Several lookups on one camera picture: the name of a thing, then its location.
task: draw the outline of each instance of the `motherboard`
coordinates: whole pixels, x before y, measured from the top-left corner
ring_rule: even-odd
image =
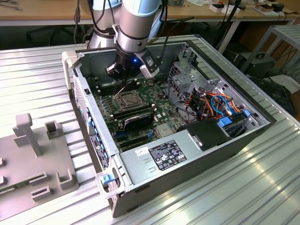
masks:
[[[164,83],[135,79],[120,93],[118,87],[94,92],[95,101],[120,151],[152,142],[177,131],[183,118],[167,95]]]

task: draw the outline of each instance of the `desk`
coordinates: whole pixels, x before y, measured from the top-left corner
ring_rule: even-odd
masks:
[[[0,121],[4,121],[0,124],[0,136],[12,132],[11,108],[31,113],[34,126],[52,120],[61,123],[80,186],[72,193],[6,219],[1,225],[254,224],[262,220],[266,224],[299,224],[300,123],[202,38],[190,35],[169,39],[184,40],[201,48],[277,123],[238,155],[128,214],[112,218],[108,201],[100,196],[95,183],[95,170],[68,98],[61,63],[63,51],[85,46],[2,51],[0,105],[5,110],[0,111]],[[203,62],[198,67],[209,71]]]
[[[233,23],[219,48],[220,53],[224,52],[240,22],[286,20],[288,21],[288,25],[292,25],[296,19],[299,18],[299,15],[297,14],[288,14],[287,18],[285,18],[283,15],[265,16],[253,9],[255,6],[254,4],[246,4],[246,6],[247,8],[244,11],[241,10],[238,14],[233,16]],[[208,5],[199,7],[188,1],[185,1],[183,7],[169,6],[168,8],[168,19],[181,19],[190,16],[194,16],[195,18],[188,22],[221,22],[224,18],[223,13],[215,13],[211,11]]]
[[[77,0],[20,0],[22,11],[0,7],[0,26],[44,26],[75,24]],[[86,0],[80,1],[79,24],[93,24]]]

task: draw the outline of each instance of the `sticker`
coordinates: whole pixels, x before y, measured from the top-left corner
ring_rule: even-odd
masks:
[[[114,191],[114,190],[116,190],[116,189],[118,188],[118,183],[114,180],[114,181],[112,181],[112,182],[109,182],[109,183],[107,184],[107,186],[108,186],[108,190],[109,190],[110,192],[112,192],[112,191]],[[112,201],[113,201],[114,203],[116,203],[117,200],[118,200],[117,195],[114,195],[114,196],[112,197]]]
[[[138,157],[140,157],[140,156],[142,156],[142,155],[145,155],[145,154],[147,154],[147,153],[149,153],[148,152],[148,147],[143,147],[143,148],[141,148],[141,149],[137,149],[137,150],[135,150],[135,153],[136,153],[136,155],[138,156]]]
[[[102,143],[99,143],[98,137],[96,135],[90,136],[90,140],[95,148],[95,152],[97,153],[97,156],[101,162],[101,165],[104,169],[108,168],[108,162],[109,162],[109,158],[105,157],[105,148],[103,146]]]
[[[10,191],[14,191],[14,190],[15,190],[14,187],[9,188],[9,189],[6,189],[6,190],[4,190],[4,191],[1,191],[1,192],[0,192],[0,195],[1,195],[1,194],[5,194],[5,193],[10,192]]]
[[[149,152],[161,171],[187,159],[174,140],[149,149]]]

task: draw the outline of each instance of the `blue cable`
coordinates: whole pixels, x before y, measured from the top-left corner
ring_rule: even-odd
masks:
[[[224,117],[224,114],[223,114],[221,111],[219,111],[219,110],[217,110],[217,109],[215,108],[215,106],[214,106],[214,97],[216,97],[216,96],[213,96],[213,97],[211,98],[211,106],[212,106],[213,110],[215,110],[217,113],[221,114],[221,115]]]
[[[220,96],[220,95],[215,95],[215,96],[213,96],[213,97],[211,98],[211,106],[212,106],[212,108],[213,108],[216,112],[218,112],[219,114],[221,114],[221,115],[224,117],[224,114],[223,114],[221,111],[219,111],[219,110],[217,110],[217,109],[215,108],[215,106],[214,106],[214,97],[219,97],[219,98],[221,98],[221,99],[226,103],[226,105],[227,105],[229,111],[230,111],[232,114],[235,114],[235,111],[234,111],[234,110],[231,108],[231,106],[228,104],[226,98],[224,98],[223,96]]]

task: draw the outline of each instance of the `white label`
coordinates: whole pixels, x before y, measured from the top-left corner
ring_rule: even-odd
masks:
[[[182,153],[181,153],[181,154],[182,154]],[[179,159],[179,158],[182,158],[182,157],[184,157],[184,155],[180,155],[180,156],[178,156],[178,159]]]
[[[138,157],[140,157],[140,156],[142,156],[142,155],[145,155],[145,154],[149,153],[148,149],[149,149],[148,147],[143,147],[143,148],[141,148],[141,149],[135,150],[135,153],[136,153],[136,155],[137,155]]]

